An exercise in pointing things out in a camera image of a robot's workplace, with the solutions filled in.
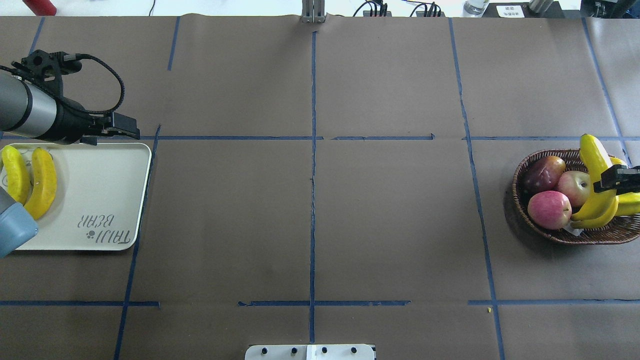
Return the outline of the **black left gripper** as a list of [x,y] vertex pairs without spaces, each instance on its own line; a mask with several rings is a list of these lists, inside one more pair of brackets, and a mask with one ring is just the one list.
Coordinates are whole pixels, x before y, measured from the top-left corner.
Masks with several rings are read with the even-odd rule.
[[58,125],[55,129],[55,144],[75,143],[96,146],[98,138],[141,139],[137,120],[133,117],[108,112],[102,116],[92,116],[77,101],[68,98],[57,99]]

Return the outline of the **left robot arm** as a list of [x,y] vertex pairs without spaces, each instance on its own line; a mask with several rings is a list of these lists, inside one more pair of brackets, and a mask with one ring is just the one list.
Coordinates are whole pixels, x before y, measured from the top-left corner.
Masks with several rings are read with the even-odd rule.
[[[59,91],[47,93],[44,85],[26,76],[1,76],[2,133],[28,139],[69,145],[94,145],[97,137],[122,136],[140,139],[137,120],[109,110],[105,114],[89,111]],[[9,255],[39,232],[33,215],[25,205],[1,189],[1,257]]]

